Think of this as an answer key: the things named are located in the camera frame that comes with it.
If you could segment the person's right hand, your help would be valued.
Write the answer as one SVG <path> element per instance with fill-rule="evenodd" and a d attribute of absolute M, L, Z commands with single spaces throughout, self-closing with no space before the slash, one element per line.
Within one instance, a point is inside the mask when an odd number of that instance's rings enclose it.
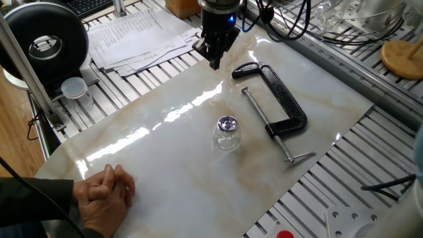
<path fill-rule="evenodd" d="M 99 232 L 103 237 L 112 237 L 122 224 L 128 208 L 133 205 L 135 196 L 135 181 L 121 165 L 114 169 L 114 187 L 105 199 L 89 201 L 83 194 L 83 188 L 78 193 L 78 207 L 83 226 Z"/>

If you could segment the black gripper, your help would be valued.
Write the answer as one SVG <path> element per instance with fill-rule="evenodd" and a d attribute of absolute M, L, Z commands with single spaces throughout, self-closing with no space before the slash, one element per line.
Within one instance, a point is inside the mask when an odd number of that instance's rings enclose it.
<path fill-rule="evenodd" d="M 202 34 L 201 38 L 193 43 L 192 48 L 204 59 L 209 61 L 212 69 L 219 69 L 220 60 L 225 52 L 228 52 L 238 37 L 240 30 L 235 28 L 236 13 L 217 14 L 201 10 Z M 215 41 L 215 55 L 206 43 L 205 37 L 217 35 Z"/>

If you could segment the person's left hand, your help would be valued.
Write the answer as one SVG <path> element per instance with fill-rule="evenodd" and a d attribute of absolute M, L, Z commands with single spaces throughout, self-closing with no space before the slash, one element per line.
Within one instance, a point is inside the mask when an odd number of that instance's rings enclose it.
<path fill-rule="evenodd" d="M 72 201 L 78 203 L 77 195 L 86 188 L 83 192 L 89 201 L 97 199 L 105 199 L 112 192 L 114 187 L 114 169 L 107 164 L 102 172 L 99 172 L 85 180 L 74 182 L 72 190 Z"/>

